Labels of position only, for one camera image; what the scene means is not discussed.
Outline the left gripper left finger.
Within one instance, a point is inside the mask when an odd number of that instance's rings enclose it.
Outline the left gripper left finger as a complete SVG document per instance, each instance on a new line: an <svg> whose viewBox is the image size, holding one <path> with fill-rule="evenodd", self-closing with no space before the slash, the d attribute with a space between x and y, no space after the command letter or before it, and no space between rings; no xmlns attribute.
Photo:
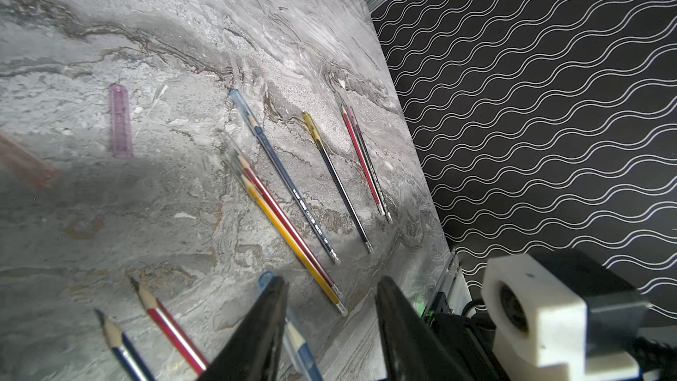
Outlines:
<svg viewBox="0 0 677 381"><path fill-rule="evenodd" d="M274 276L200 380L275 380L289 286Z"/></svg>

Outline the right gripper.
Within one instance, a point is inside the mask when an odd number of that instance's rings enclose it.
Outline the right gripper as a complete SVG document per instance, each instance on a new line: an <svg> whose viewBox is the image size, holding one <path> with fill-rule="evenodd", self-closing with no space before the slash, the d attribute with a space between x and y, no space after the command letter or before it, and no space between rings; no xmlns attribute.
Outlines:
<svg viewBox="0 0 677 381"><path fill-rule="evenodd" d="M497 380L491 351L495 325L486 312L469 313L484 305L482 299L467 303L461 314L454 314L444 292L438 291L422 315L447 353L465 368L474 380Z"/></svg>

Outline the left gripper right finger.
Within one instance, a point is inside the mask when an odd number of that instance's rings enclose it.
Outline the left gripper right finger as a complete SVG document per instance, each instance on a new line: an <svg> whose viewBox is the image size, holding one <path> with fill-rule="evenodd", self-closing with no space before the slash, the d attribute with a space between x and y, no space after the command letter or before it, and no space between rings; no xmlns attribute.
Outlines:
<svg viewBox="0 0 677 381"><path fill-rule="evenodd" d="M471 380L423 323L396 282L377 284L377 318L388 380Z"/></svg>

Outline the light blue capped pencil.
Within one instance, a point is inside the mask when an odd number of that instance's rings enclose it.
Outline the light blue capped pencil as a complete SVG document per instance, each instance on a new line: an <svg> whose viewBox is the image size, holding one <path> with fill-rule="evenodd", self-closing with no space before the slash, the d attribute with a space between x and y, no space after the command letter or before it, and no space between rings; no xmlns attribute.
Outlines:
<svg viewBox="0 0 677 381"><path fill-rule="evenodd" d="M302 375L305 380L323 381L316 359L301 334L300 324L289 304L286 308L283 344L298 374Z"/></svg>

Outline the purple transparent pencil cap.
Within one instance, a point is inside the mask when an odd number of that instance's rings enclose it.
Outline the purple transparent pencil cap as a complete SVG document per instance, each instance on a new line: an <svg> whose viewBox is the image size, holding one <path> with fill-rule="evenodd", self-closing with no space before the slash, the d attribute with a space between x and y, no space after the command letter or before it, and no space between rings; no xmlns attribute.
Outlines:
<svg viewBox="0 0 677 381"><path fill-rule="evenodd" d="M117 159L130 159L133 156L133 144L129 93L125 86L113 84L109 88L109 96L113 156Z"/></svg>

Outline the orange transparent pencil cap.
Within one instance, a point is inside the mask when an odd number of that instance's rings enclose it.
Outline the orange transparent pencil cap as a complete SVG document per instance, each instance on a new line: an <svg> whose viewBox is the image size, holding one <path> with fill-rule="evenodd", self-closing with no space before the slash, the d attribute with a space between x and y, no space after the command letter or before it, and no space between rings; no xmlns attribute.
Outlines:
<svg viewBox="0 0 677 381"><path fill-rule="evenodd" d="M1 134L1 164L22 181L39 189L52 185L59 175L53 165L5 134Z"/></svg>

